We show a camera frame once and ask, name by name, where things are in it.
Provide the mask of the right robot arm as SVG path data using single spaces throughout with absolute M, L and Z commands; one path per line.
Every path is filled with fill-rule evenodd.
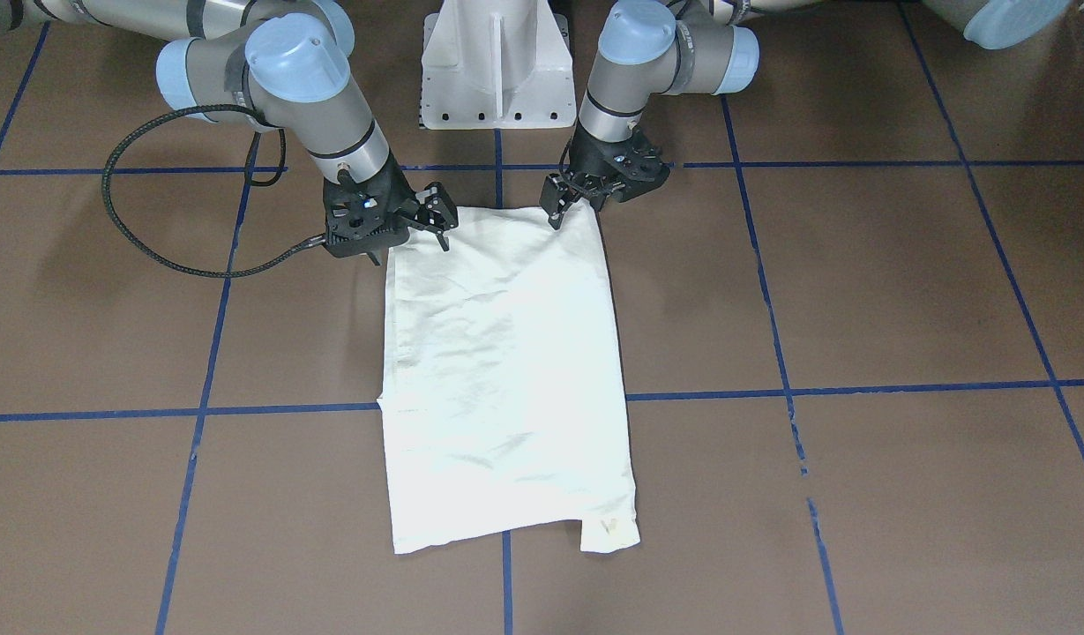
M 0 36 L 44 23 L 106 26 L 164 41 L 155 77 L 170 111 L 122 138 L 101 178 L 109 220 L 158 264 L 198 274 L 136 237 L 116 212 L 111 184 L 138 138 L 182 117 L 246 124 L 256 134 L 293 133 L 304 145 L 323 177 L 325 228 L 288 256 L 320 246 L 336 258 L 377 260 L 413 230 L 446 248 L 446 233 L 460 224 L 444 185 L 409 185 L 356 85 L 349 65 L 354 28 L 335 1 L 0 1 Z

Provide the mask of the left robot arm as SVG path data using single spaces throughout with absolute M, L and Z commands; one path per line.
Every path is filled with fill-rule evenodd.
M 760 66 L 756 20 L 809 15 L 817 1 L 618 1 L 603 23 L 588 87 L 539 205 L 560 229 L 578 204 L 599 210 L 662 186 L 670 165 L 641 119 L 654 95 L 730 95 Z

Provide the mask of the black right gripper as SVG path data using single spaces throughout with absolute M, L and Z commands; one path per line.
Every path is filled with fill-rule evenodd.
M 460 225 L 459 207 L 441 182 L 414 192 L 403 169 L 389 153 L 379 172 L 357 182 L 340 172 L 339 183 L 323 181 L 326 210 L 324 248 L 334 258 L 367 256 L 373 265 L 389 249 L 409 238 L 409 228 L 430 232 L 441 249 L 450 249 L 446 233 Z

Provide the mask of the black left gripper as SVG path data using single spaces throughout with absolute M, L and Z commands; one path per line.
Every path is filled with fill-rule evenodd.
M 559 173 L 546 176 L 539 198 L 555 232 L 575 202 L 583 198 L 598 212 L 607 198 L 622 204 L 664 184 L 670 167 L 662 159 L 662 150 L 651 145 L 641 125 L 634 125 L 630 133 L 623 141 L 602 141 L 591 137 L 582 124 L 575 125 L 563 155 L 569 161 Z

